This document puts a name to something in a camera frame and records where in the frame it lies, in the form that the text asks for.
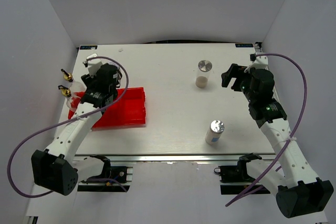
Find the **clear glass oil bottle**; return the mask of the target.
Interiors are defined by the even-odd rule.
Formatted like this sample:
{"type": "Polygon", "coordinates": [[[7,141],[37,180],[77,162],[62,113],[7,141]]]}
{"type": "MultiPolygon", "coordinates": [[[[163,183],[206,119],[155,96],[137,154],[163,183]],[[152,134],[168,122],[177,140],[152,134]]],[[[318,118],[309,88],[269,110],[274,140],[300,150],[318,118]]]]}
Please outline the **clear glass oil bottle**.
{"type": "Polygon", "coordinates": [[[85,92],[86,88],[84,87],[84,85],[76,81],[71,73],[67,72],[64,69],[61,69],[61,72],[64,75],[64,79],[69,83],[69,89],[73,94],[85,92]]]}

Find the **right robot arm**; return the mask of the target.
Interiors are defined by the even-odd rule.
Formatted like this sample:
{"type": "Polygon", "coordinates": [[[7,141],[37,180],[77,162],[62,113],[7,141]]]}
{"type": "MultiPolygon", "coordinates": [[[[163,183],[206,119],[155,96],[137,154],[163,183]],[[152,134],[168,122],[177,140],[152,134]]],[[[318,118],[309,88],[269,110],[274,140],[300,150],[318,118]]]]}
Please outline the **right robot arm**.
{"type": "Polygon", "coordinates": [[[334,188],[321,180],[304,157],[298,143],[290,135],[287,115],[273,97],[273,74],[266,69],[248,69],[232,64],[222,73],[222,87],[235,79],[232,90],[242,92],[248,101],[249,113],[269,141],[282,173],[278,173],[255,154],[242,156],[237,175],[247,182],[262,184],[274,195],[279,210],[286,218],[323,211],[334,188]]]}

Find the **small dark spice jar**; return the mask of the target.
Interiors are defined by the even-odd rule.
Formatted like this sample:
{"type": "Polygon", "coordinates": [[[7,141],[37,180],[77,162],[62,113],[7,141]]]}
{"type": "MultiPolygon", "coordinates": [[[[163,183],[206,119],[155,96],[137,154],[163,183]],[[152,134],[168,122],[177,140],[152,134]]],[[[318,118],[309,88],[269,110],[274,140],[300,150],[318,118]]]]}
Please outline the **small dark spice jar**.
{"type": "Polygon", "coordinates": [[[116,66],[117,68],[120,68],[118,64],[116,64],[115,62],[113,61],[109,61],[108,64],[110,65],[113,65],[113,66],[116,66]]]}

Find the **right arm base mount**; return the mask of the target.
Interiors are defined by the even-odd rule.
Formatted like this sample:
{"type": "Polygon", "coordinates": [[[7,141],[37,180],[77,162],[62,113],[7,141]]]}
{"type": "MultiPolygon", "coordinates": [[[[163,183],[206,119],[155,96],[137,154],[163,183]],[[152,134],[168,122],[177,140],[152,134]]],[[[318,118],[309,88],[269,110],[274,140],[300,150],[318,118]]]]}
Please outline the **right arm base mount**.
{"type": "Polygon", "coordinates": [[[255,179],[247,174],[246,163],[262,159],[255,153],[241,156],[235,165],[222,165],[214,168],[214,173],[220,177],[221,195],[238,195],[255,179]]]}

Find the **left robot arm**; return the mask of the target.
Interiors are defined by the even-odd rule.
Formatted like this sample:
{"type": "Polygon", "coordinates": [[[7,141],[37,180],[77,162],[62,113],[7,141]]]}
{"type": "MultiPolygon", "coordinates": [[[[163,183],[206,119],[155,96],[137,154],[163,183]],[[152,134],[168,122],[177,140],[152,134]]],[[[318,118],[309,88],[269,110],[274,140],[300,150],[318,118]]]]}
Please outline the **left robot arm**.
{"type": "Polygon", "coordinates": [[[64,196],[81,181],[93,178],[104,182],[111,175],[110,160],[102,155],[91,155],[80,162],[74,162],[74,157],[91,128],[103,116],[104,106],[117,99],[120,71],[115,65],[98,62],[81,79],[86,91],[73,121],[44,151],[36,150],[31,157],[35,184],[64,196]]]}

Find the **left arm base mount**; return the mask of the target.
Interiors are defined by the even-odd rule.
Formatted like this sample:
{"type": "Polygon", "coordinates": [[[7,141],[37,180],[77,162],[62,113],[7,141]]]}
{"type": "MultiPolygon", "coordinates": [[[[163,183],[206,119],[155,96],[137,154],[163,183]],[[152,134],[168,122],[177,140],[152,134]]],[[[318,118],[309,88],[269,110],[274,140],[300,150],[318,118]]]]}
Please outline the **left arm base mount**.
{"type": "Polygon", "coordinates": [[[130,189],[133,167],[112,163],[101,155],[91,155],[74,161],[78,172],[78,191],[126,193],[130,189]]]}

